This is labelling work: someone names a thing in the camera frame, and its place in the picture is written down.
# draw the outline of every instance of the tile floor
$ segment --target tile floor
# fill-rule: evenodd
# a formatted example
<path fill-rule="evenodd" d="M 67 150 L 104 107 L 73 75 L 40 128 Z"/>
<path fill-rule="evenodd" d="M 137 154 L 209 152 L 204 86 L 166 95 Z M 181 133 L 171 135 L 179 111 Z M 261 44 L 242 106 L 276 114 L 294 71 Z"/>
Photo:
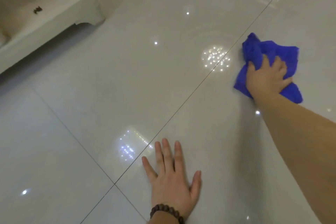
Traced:
<path fill-rule="evenodd" d="M 250 32 L 296 45 L 303 106 L 336 121 L 336 0 L 100 1 L 0 75 L 0 223 L 146 223 L 162 137 L 203 172 L 189 223 L 319 223 L 232 86 Z"/>

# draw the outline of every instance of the hand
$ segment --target hand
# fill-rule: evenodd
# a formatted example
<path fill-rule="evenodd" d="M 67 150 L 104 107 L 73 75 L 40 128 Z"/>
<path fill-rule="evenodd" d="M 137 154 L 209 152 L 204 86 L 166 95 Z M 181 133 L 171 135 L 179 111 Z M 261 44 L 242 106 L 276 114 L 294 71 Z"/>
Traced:
<path fill-rule="evenodd" d="M 286 63 L 281 61 L 279 56 L 275 57 L 274 63 L 270 67 L 267 56 L 263 55 L 259 70 L 255 70 L 254 64 L 249 61 L 246 87 L 254 98 L 263 94 L 279 94 L 293 80 L 292 77 L 283 79 L 286 72 Z"/>
<path fill-rule="evenodd" d="M 179 141 L 175 142 L 175 168 L 170 146 L 166 138 L 155 142 L 155 154 L 159 174 L 154 171 L 146 157 L 142 157 L 142 164 L 152 185 L 152 207 L 158 204 L 168 205 L 179 211 L 185 220 L 194 209 L 201 190 L 201 171 L 196 171 L 191 187 L 188 186 L 184 175 L 182 148 Z"/>

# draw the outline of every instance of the skin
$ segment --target skin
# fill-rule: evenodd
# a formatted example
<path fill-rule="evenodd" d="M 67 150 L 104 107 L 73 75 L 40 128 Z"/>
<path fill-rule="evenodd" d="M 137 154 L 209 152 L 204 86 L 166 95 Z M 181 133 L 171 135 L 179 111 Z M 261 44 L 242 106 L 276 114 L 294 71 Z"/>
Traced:
<path fill-rule="evenodd" d="M 279 93 L 292 78 L 283 80 L 286 64 L 279 57 L 270 66 L 264 55 L 255 70 L 250 62 L 246 86 L 259 107 L 273 141 L 311 208 L 322 224 L 336 223 L 336 124 L 297 105 Z M 142 163 L 152 185 L 152 207 L 165 204 L 187 219 L 201 189 L 201 172 L 194 175 L 191 187 L 184 175 L 183 154 L 175 142 L 175 169 L 168 141 L 155 143 L 159 174 L 146 157 Z M 149 224 L 178 224 L 169 213 L 158 211 Z"/>

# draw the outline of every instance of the finger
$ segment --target finger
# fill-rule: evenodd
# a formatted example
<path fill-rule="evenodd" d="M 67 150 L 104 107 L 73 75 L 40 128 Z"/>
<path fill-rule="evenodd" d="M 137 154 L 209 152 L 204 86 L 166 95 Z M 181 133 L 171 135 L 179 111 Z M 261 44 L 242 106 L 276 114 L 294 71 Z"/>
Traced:
<path fill-rule="evenodd" d="M 146 171 L 147 177 L 149 179 L 149 182 L 152 184 L 156 178 L 157 178 L 157 173 L 154 171 L 153 167 L 149 164 L 149 161 L 146 157 L 142 157 L 142 165 Z"/>
<path fill-rule="evenodd" d="M 273 68 L 275 71 L 279 71 L 280 68 L 281 68 L 281 65 L 282 65 L 282 61 L 281 61 L 280 57 L 279 57 L 279 56 L 275 56 L 275 59 L 274 59 L 272 68 Z"/>
<path fill-rule="evenodd" d="M 282 81 L 282 89 L 286 88 L 290 83 L 293 82 L 293 78 L 289 77 Z"/>
<path fill-rule="evenodd" d="M 266 67 L 270 67 L 270 61 L 268 60 L 268 57 L 263 54 L 262 55 L 262 65 L 261 68 L 266 68 Z"/>
<path fill-rule="evenodd" d="M 182 147 L 179 141 L 175 142 L 174 145 L 174 159 L 175 159 L 175 172 L 178 175 L 181 175 L 184 177 L 184 162 L 183 162 L 183 153 L 182 153 Z"/>
<path fill-rule="evenodd" d="M 196 171 L 196 173 L 194 174 L 190 187 L 190 196 L 194 204 L 197 203 L 198 198 L 200 196 L 201 185 L 202 185 L 201 171 L 199 170 Z"/>
<path fill-rule="evenodd" d="M 155 142 L 156 165 L 159 169 L 159 175 L 165 174 L 165 163 L 163 162 L 162 150 L 160 142 Z"/>
<path fill-rule="evenodd" d="M 284 77 L 285 74 L 287 73 L 287 66 L 286 66 L 286 63 L 284 61 L 282 61 L 282 63 L 281 63 L 279 73 L 280 73 L 281 77 Z"/>
<path fill-rule="evenodd" d="M 166 138 L 162 139 L 163 160 L 165 162 L 166 173 L 174 172 L 173 158 L 171 156 L 170 145 Z"/>
<path fill-rule="evenodd" d="M 250 73 L 253 71 L 255 71 L 255 66 L 252 61 L 249 61 L 249 65 L 247 66 L 247 72 Z"/>

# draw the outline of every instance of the grout line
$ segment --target grout line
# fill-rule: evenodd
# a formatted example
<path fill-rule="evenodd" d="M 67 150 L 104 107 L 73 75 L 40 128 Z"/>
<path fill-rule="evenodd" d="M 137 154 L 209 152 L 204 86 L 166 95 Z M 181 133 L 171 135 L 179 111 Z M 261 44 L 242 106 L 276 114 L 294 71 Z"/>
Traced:
<path fill-rule="evenodd" d="M 83 221 L 85 221 L 85 219 L 89 216 L 89 214 L 96 208 L 96 206 L 100 203 L 100 201 L 103 200 L 103 198 L 106 196 L 106 194 L 99 200 L 99 202 L 94 206 L 94 208 L 92 208 L 92 210 L 85 216 L 85 218 L 81 221 L 80 224 L 82 224 Z"/>
<path fill-rule="evenodd" d="M 237 39 L 237 41 L 231 46 L 231 48 L 227 51 L 227 53 L 229 53 L 229 51 L 236 45 L 236 43 L 238 43 L 238 41 L 242 38 L 242 36 L 248 31 L 248 29 L 253 25 L 253 23 L 260 17 L 260 15 L 266 10 L 266 8 L 271 4 L 273 0 L 271 0 L 266 7 L 260 12 L 260 14 L 252 21 L 252 23 L 250 24 L 250 26 L 247 27 L 247 29 L 242 33 L 242 35 Z M 201 83 L 196 87 L 196 89 L 189 95 L 189 97 L 183 102 L 183 104 L 177 109 L 177 111 L 173 114 L 173 116 L 170 117 L 170 119 L 166 122 L 166 124 L 159 130 L 159 132 L 154 136 L 154 138 L 149 142 L 149 144 L 155 139 L 155 137 L 157 137 L 157 135 L 161 132 L 161 130 L 168 124 L 168 122 L 174 117 L 174 115 L 179 111 L 179 109 L 181 109 L 181 107 L 187 102 L 187 100 L 191 97 L 192 94 L 194 94 L 194 92 L 198 89 L 199 86 L 201 86 L 201 84 L 205 81 L 205 79 L 211 74 L 212 70 L 208 73 L 208 75 L 201 81 Z M 124 173 L 119 177 L 118 180 L 116 180 L 115 183 L 117 183 L 120 178 L 126 173 L 126 171 L 131 167 L 131 165 L 133 165 L 133 163 L 140 157 L 140 155 L 145 151 L 145 149 L 148 147 L 148 145 L 142 150 L 142 152 L 134 159 L 134 161 L 129 165 L 129 167 L 124 171 Z"/>
<path fill-rule="evenodd" d="M 63 121 L 57 116 L 57 114 L 54 112 L 54 110 L 48 105 L 47 102 L 45 102 L 44 98 L 42 98 L 40 96 L 40 94 L 38 94 L 38 92 L 31 87 L 32 90 L 35 92 L 36 95 L 39 96 L 39 98 L 43 101 L 43 103 L 49 108 L 49 110 L 57 117 L 57 119 L 63 124 L 63 126 L 67 129 L 67 131 L 73 136 L 73 138 L 79 143 L 80 146 L 82 146 L 82 148 L 86 151 L 86 153 L 93 159 L 93 161 L 97 164 L 97 166 L 99 166 L 99 168 L 104 172 L 104 174 L 111 180 L 111 182 L 113 183 L 113 185 L 115 184 L 112 179 L 107 175 L 107 173 L 103 170 L 103 168 L 97 163 L 97 161 L 91 156 L 91 154 L 84 148 L 84 146 L 80 143 L 80 141 L 74 136 L 74 134 L 70 131 L 70 129 L 63 123 Z"/>
<path fill-rule="evenodd" d="M 142 214 L 138 211 L 138 209 L 135 208 L 135 206 L 131 203 L 131 201 L 125 196 L 125 194 L 121 191 L 121 189 L 118 188 L 117 185 L 115 185 L 116 188 L 121 192 L 121 194 L 124 195 L 124 197 L 127 199 L 127 201 L 133 206 L 133 208 L 138 212 L 138 214 L 140 214 L 140 216 L 145 220 L 145 222 L 147 223 L 147 220 L 145 219 L 144 216 L 142 216 Z"/>

